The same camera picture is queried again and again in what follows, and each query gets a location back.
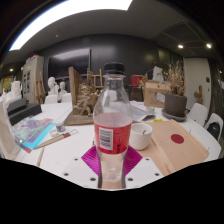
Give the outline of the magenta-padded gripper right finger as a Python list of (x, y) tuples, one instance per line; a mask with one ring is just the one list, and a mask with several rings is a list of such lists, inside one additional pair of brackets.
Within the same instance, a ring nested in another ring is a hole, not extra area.
[(140, 188), (163, 177), (150, 157), (142, 157), (136, 150), (128, 147), (123, 161), (122, 187)]

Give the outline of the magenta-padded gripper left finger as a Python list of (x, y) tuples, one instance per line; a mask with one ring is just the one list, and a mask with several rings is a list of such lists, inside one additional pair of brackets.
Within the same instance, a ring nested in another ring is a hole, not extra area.
[(62, 172), (62, 177), (81, 187), (97, 189), (100, 183), (100, 160), (96, 147), (91, 147), (81, 157), (74, 157)]

